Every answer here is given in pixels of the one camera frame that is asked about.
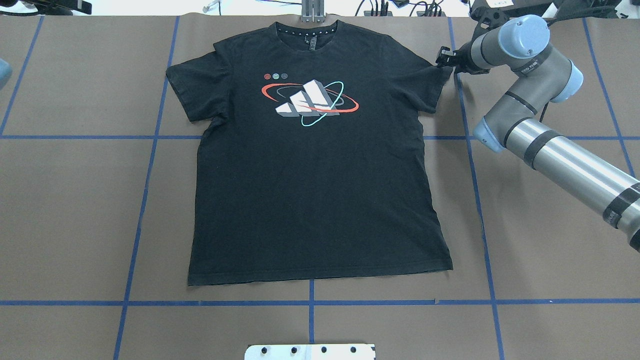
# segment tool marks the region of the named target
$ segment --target shirt hem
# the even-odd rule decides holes
[[[307,268],[286,270],[264,270],[254,272],[229,272],[211,274],[189,274],[187,284],[222,285],[242,284],[255,281],[285,281],[308,279],[331,279],[336,277],[370,277],[387,275],[423,274],[453,270],[451,259],[434,259],[418,263],[390,266],[353,267],[353,268]]]

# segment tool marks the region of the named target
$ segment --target clothing label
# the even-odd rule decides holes
[[[512,0],[488,0],[486,3],[490,8],[503,8],[513,5]]]
[[[311,38],[311,42],[309,42],[309,50],[316,50],[316,42],[318,41],[318,37],[314,36]]]

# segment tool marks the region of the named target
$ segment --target teal orbit line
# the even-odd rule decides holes
[[[342,97],[342,93],[344,92],[344,83],[341,81],[334,81],[333,83],[330,83],[329,85],[326,85],[324,88],[328,88],[329,86],[332,86],[333,84],[340,84],[342,85],[342,88],[340,89],[340,93],[338,94],[338,96],[335,98],[335,100],[333,101],[333,104],[331,104],[330,109],[333,109],[333,107],[335,106],[335,103],[338,102],[338,100]],[[312,122],[309,125],[305,125],[305,117],[302,116],[300,119],[300,124],[302,126],[313,126],[316,122],[319,122],[320,120],[324,119],[324,117],[326,116],[326,113],[324,113],[321,117],[319,117],[316,121]]]

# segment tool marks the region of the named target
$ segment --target robotic arm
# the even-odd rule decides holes
[[[562,102],[575,94],[583,80],[549,37],[541,17],[525,15],[457,51],[443,47],[436,62],[472,74],[509,65],[518,79],[483,117],[474,137],[495,152],[508,149],[516,154],[624,231],[640,252],[640,181],[533,118],[547,102]]]

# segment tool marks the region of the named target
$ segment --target shirt tag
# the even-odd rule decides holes
[[[314,36],[311,38],[311,41],[309,42],[309,50],[316,50],[316,42],[318,41],[318,36]]]

